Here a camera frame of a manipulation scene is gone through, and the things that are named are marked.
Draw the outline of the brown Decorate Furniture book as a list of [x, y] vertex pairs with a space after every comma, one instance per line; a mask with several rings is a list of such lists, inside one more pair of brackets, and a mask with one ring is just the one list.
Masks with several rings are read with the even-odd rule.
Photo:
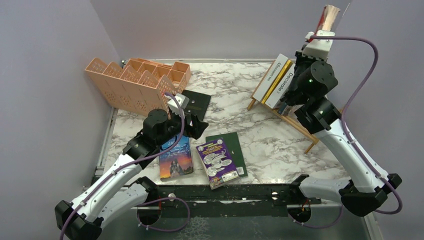
[[280, 101], [280, 99], [288, 90], [289, 85], [294, 77], [294, 68], [295, 64], [292, 63], [290, 68], [286, 71], [285, 75], [281, 77], [268, 99], [265, 101], [265, 105], [272, 109], [277, 109], [281, 106], [282, 102]]

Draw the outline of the yellow Little Prince book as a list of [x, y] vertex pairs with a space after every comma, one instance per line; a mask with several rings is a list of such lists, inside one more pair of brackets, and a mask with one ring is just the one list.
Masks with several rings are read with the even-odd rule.
[[292, 64], [293, 64], [293, 61], [291, 59], [288, 59], [286, 61], [285, 65], [282, 67], [282, 69], [280, 70], [280, 72], [278, 73], [278, 75], [275, 77], [273, 83], [271, 84], [271, 86], [269, 87], [268, 91], [266, 92], [266, 94], [262, 98], [262, 100], [261, 100], [261, 103], [262, 104], [265, 104], [266, 103], [267, 99], [270, 97], [270, 95], [275, 90], [275, 88], [279, 84], [280, 80], [283, 78], [283, 76], [286, 74], [287, 70], [291, 67]]

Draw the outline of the white Afternoon Tea book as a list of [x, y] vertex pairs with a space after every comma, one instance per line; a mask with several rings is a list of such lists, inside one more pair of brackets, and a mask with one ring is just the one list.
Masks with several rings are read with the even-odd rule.
[[289, 61], [290, 58], [283, 54], [279, 54], [275, 61], [271, 64], [268, 71], [265, 73], [264, 77], [254, 90], [252, 94], [252, 98], [258, 102], [261, 102], [263, 97], [268, 92], [269, 88], [271, 87], [272, 83], [276, 79], [277, 75], [280, 73], [280, 71], [283, 69], [287, 61]]

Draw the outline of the blue Jane Eyre book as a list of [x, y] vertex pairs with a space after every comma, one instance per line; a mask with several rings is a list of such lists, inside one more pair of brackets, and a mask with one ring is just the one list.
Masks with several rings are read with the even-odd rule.
[[162, 182], [194, 174], [191, 142], [187, 136], [182, 136], [178, 144], [170, 151], [159, 156], [159, 176]]

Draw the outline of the Little Women book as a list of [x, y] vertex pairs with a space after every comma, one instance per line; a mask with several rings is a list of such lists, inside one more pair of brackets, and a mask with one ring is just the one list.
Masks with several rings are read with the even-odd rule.
[[292, 107], [289, 106], [286, 102], [283, 102], [279, 109], [277, 110], [277, 113], [281, 116], [288, 116], [291, 112]]

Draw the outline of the red comic paperback book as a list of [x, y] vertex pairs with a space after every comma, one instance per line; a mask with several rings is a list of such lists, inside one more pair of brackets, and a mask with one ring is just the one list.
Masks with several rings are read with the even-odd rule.
[[331, 32], [340, 10], [340, 8], [334, 5], [326, 4], [321, 13], [315, 33], [321, 30]]

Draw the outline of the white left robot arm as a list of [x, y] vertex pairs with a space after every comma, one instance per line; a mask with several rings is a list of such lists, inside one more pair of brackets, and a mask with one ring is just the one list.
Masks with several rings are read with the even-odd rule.
[[59, 238], [96, 240], [126, 210], [161, 202], [158, 186], [146, 176], [135, 180], [126, 191], [121, 188], [154, 159], [170, 152], [183, 137], [197, 140], [208, 126], [183, 110], [151, 110], [142, 129], [127, 143], [114, 165], [72, 201], [62, 200], [55, 206]]

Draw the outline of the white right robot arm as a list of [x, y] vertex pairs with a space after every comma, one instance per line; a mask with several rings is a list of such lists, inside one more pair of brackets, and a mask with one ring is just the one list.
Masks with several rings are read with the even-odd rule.
[[337, 86], [333, 67], [325, 60], [295, 53], [294, 76], [281, 101], [298, 106], [294, 112], [299, 123], [332, 152], [348, 172], [349, 180], [319, 179], [302, 174], [290, 184], [289, 199], [300, 204], [321, 198], [342, 204], [352, 214], [364, 217], [376, 211], [401, 183], [396, 173], [378, 170], [360, 145], [344, 132], [341, 112], [326, 98]]

